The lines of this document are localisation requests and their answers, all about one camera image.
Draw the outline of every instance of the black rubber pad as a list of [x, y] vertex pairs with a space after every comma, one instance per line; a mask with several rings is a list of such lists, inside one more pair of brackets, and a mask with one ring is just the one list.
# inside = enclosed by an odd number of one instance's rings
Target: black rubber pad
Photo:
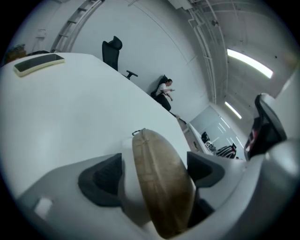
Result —
[[78, 186], [90, 201], [101, 207], [121, 207], [118, 185], [122, 176], [122, 154], [118, 153], [84, 170]]
[[187, 172], [194, 181], [196, 188], [212, 187], [225, 175], [222, 166], [193, 152], [187, 152]]

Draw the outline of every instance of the table surface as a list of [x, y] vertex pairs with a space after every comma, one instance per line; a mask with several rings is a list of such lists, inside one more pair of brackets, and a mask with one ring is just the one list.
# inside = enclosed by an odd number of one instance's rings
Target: table surface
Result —
[[198, 131], [192, 126], [192, 124], [188, 123], [187, 126], [192, 131], [192, 133], [194, 134], [194, 136], [195, 136], [197, 142], [199, 143], [202, 151], [205, 154], [213, 155], [213, 153], [205, 146], [204, 142], [201, 139], [200, 133], [198, 133]]
[[0, 70], [0, 158], [15, 198], [52, 169], [121, 152], [142, 128], [164, 136], [186, 165], [188, 143], [160, 104], [93, 55], [58, 55], [65, 63], [24, 77], [13, 66], [37, 56]]

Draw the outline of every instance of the person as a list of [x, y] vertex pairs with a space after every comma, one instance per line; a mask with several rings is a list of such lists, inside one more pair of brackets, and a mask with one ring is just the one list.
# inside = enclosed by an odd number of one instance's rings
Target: person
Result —
[[173, 101], [173, 98], [171, 97], [170, 92], [173, 92], [175, 90], [167, 88], [167, 87], [170, 87], [172, 85], [172, 83], [173, 83], [172, 79], [168, 79], [165, 83], [160, 84], [156, 91], [156, 96], [158, 96], [159, 94], [162, 93], [165, 96], [168, 96], [171, 101]]
[[167, 79], [164, 83], [160, 84], [157, 91], [155, 100], [159, 102], [166, 110], [170, 111], [171, 105], [167, 100], [167, 96], [170, 98], [171, 101], [173, 101], [173, 98], [171, 97], [170, 92], [175, 91], [173, 89], [168, 89], [167, 87], [170, 87], [172, 85], [173, 81], [172, 79]]

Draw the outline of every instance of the ladder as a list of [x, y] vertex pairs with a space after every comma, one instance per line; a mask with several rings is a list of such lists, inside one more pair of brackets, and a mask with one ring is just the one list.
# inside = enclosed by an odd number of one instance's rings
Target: ladder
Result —
[[52, 47], [52, 53], [69, 53], [72, 50], [73, 44], [90, 15], [104, 2], [105, 0], [86, 0], [82, 5], [71, 15], [67, 22], [61, 28]]

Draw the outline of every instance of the black pants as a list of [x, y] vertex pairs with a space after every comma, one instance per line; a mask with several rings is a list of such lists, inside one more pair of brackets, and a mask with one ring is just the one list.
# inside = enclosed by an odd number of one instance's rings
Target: black pants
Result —
[[169, 104], [169, 101], [163, 94], [159, 94], [155, 97], [155, 100], [160, 103], [166, 110], [171, 110], [171, 105]]

